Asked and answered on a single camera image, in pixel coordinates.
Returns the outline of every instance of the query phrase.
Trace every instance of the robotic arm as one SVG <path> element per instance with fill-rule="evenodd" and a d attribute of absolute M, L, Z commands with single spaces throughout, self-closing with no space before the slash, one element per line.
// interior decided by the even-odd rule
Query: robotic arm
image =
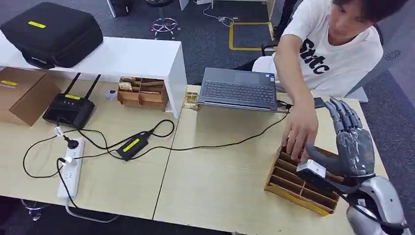
<path fill-rule="evenodd" d="M 297 174 L 321 190 L 336 192 L 349 203 L 347 219 L 357 235 L 411 234 L 395 188 L 388 179 L 374 173 L 372 139 L 356 112 L 333 97 L 325 106 L 337 133 L 339 156 L 327 157 L 306 144 L 310 159 L 299 164 Z M 343 182 L 326 179 L 316 166 L 343 176 Z"/>

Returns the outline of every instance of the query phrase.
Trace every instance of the wooden organizer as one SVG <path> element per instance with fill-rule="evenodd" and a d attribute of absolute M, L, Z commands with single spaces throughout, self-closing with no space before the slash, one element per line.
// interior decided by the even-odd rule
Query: wooden organizer
<path fill-rule="evenodd" d="M 335 156 L 333 153 L 317 148 L 326 156 Z M 310 209 L 321 216 L 333 214 L 339 196 L 334 192 L 323 192 L 306 183 L 296 175 L 297 165 L 300 161 L 293 161 L 285 152 L 285 148 L 279 148 L 275 160 L 268 175 L 264 190 L 297 203 Z M 334 182 L 341 182 L 342 177 L 326 173 L 326 178 Z"/>
<path fill-rule="evenodd" d="M 121 77 L 120 82 L 131 83 L 133 88 L 132 92 L 118 88 L 117 99 L 122 105 L 165 110 L 168 95 L 163 80 Z"/>

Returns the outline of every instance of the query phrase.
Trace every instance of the brown cardboard box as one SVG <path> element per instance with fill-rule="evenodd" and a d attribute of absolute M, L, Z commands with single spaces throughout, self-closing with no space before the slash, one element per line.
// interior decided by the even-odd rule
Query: brown cardboard box
<path fill-rule="evenodd" d="M 324 149 L 316 149 L 328 157 L 335 154 Z M 286 153 L 285 147 L 280 147 L 268 174 L 265 190 L 272 192 L 282 198 L 299 204 L 321 216 L 333 214 L 340 197 L 334 192 L 322 192 L 313 185 L 305 182 L 296 175 L 297 165 L 300 161 L 291 160 Z M 340 183 L 343 178 L 326 173 L 326 178 Z"/>
<path fill-rule="evenodd" d="M 121 77 L 120 79 L 120 82 L 127 81 L 130 81 L 130 78 Z M 132 85 L 132 92 L 118 89 L 117 99 L 122 105 L 165 110 L 168 95 L 164 81 L 136 77 Z"/>
<path fill-rule="evenodd" d="M 32 126 L 61 90 L 43 71 L 0 71 L 0 121 Z"/>

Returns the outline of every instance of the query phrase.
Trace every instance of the man's hair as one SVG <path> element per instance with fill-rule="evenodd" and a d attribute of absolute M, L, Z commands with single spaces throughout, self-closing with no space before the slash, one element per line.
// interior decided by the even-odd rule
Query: man's hair
<path fill-rule="evenodd" d="M 335 5 L 342 6 L 354 0 L 333 0 Z M 357 0 L 362 5 L 362 18 L 378 22 L 399 11 L 408 0 Z"/>

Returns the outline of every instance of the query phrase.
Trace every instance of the yellow label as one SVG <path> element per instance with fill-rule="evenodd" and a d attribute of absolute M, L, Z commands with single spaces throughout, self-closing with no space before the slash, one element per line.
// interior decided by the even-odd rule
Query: yellow label
<path fill-rule="evenodd" d="M 131 144 L 129 144 L 127 147 L 125 147 L 122 151 L 125 153 L 128 151 L 128 149 L 132 148 L 134 145 L 136 145 L 136 143 L 138 143 L 140 140 L 136 139 L 135 141 L 133 141 Z"/>
<path fill-rule="evenodd" d="M 1 83 L 7 84 L 7 85 L 10 85 L 10 86 L 16 86 L 17 85 L 17 83 L 15 83 L 15 82 L 9 82 L 9 81 L 5 81 L 5 80 L 1 81 Z"/>
<path fill-rule="evenodd" d="M 66 94 L 65 95 L 66 98 L 71 98 L 71 99 L 81 99 L 81 97 L 76 96 L 76 95 L 70 95 L 70 94 Z"/>
<path fill-rule="evenodd" d="M 28 24 L 29 25 L 33 25 L 33 26 L 36 26 L 36 27 L 39 27 L 39 28 L 45 28 L 46 27 L 46 25 L 44 25 L 44 24 L 36 23 L 36 22 L 33 22 L 33 21 L 29 21 Z"/>

